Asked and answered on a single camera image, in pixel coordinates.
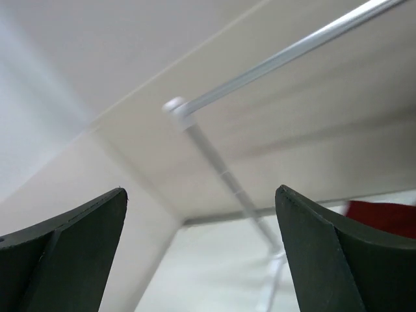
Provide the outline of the dark red t shirt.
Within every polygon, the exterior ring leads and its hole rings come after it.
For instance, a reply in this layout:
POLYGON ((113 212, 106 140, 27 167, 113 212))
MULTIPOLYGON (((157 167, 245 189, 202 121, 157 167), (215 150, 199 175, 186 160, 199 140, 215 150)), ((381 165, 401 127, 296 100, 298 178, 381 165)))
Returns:
POLYGON ((414 205, 350 201, 344 215, 374 229, 415 239, 414 205))

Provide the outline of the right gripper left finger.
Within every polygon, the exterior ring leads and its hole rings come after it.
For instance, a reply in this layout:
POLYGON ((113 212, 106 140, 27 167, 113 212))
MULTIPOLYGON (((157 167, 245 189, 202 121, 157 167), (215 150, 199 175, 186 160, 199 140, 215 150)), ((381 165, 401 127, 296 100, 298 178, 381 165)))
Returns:
POLYGON ((2 311, 98 311, 127 212, 115 188, 1 237, 2 311))

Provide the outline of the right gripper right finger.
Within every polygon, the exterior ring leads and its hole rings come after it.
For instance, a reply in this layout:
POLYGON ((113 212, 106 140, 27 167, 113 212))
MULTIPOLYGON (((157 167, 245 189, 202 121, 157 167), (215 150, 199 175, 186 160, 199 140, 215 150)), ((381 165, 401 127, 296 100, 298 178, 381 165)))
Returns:
POLYGON ((301 311, 415 310, 415 239, 366 226, 285 185, 275 203, 301 311))

